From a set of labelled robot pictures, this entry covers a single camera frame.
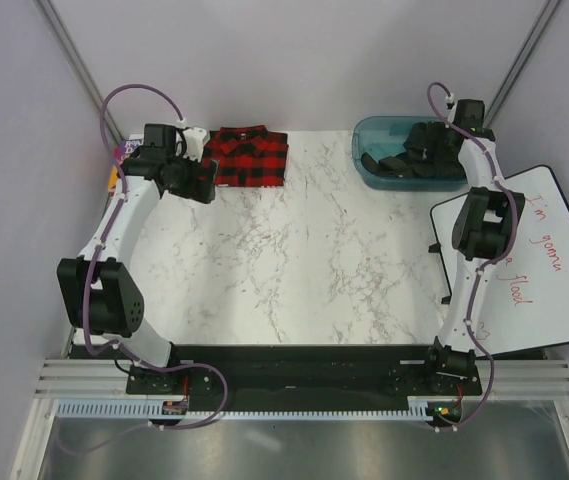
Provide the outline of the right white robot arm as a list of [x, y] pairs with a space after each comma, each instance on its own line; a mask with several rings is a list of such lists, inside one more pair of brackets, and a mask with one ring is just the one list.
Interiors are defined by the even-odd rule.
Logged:
[[524, 209], [524, 195], [506, 187], [495, 155], [495, 140], [483, 125], [480, 100], [456, 100], [446, 95], [444, 126], [461, 139], [458, 161], [469, 190], [455, 218], [451, 246], [456, 274], [449, 311], [422, 368], [422, 381], [431, 392], [447, 392], [458, 380], [477, 383], [476, 355], [490, 354], [475, 329], [493, 270], [514, 247]]

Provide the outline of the dark pinstriped long sleeve shirt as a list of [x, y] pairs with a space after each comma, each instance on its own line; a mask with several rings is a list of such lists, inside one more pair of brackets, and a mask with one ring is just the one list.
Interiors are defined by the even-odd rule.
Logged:
[[458, 160], [463, 136], [442, 122], [415, 123], [403, 143], [404, 151], [376, 160], [369, 153], [360, 157], [370, 174], [390, 179], [465, 180]]

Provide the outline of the whiteboard with red writing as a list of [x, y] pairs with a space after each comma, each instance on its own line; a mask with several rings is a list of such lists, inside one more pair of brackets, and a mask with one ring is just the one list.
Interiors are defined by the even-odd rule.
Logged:
[[[569, 207], [548, 166], [507, 178], [526, 205], [510, 255], [493, 270], [475, 333], [493, 354], [569, 344]], [[453, 223], [463, 196], [435, 205], [431, 220], [453, 291]]]

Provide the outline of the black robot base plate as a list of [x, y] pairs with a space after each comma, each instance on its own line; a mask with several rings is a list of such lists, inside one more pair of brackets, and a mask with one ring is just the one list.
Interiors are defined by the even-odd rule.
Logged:
[[173, 349], [171, 372], [131, 367], [129, 395], [187, 396], [212, 411], [400, 409], [411, 397], [478, 396], [477, 383], [433, 388], [425, 345], [195, 346]]

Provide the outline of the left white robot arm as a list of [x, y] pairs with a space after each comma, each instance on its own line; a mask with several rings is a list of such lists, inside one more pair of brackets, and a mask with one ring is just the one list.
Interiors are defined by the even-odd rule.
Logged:
[[209, 204], [218, 163], [203, 157], [209, 140], [200, 127], [148, 124], [141, 145], [118, 164], [115, 192], [92, 238], [74, 258], [60, 260], [56, 275], [70, 324], [97, 356], [121, 351], [149, 382], [172, 393], [183, 382], [171, 361], [172, 344], [145, 318], [143, 294], [129, 271], [142, 229], [164, 195]]

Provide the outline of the red black plaid folded shirt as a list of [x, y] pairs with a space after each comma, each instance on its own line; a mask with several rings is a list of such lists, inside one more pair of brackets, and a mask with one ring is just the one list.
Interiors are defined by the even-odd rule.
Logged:
[[288, 158], [288, 135], [264, 125], [224, 127], [210, 133], [202, 163], [218, 163], [217, 186], [283, 187]]

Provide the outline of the teal transparent plastic bin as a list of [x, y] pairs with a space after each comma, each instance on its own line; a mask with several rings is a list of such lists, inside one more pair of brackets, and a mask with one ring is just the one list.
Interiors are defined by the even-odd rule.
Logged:
[[461, 189], [465, 180], [418, 180], [381, 178], [367, 172], [360, 161], [364, 153], [376, 160], [404, 151], [403, 143], [412, 126], [418, 122], [440, 122], [424, 116], [374, 116], [361, 120], [352, 135], [352, 158], [356, 171], [366, 186], [381, 191], [448, 192]]

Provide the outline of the Roald Dahl paperback book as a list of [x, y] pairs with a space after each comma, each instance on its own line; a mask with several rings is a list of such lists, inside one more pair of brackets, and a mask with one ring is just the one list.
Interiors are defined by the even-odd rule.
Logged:
[[[142, 134], [133, 134], [128, 139], [124, 139], [114, 148], [114, 159], [118, 165], [123, 162], [134, 152], [134, 150], [143, 144]], [[108, 192], [113, 194], [116, 190], [118, 180], [118, 172], [115, 166], [112, 167], [108, 180]]]

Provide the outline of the aluminium frame rail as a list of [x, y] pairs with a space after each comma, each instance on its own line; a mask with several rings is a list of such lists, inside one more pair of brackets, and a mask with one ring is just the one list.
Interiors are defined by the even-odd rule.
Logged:
[[[125, 396], [126, 376], [107, 360], [47, 360], [35, 387], [37, 398]], [[569, 366], [564, 360], [497, 360], [492, 400], [569, 401]]]

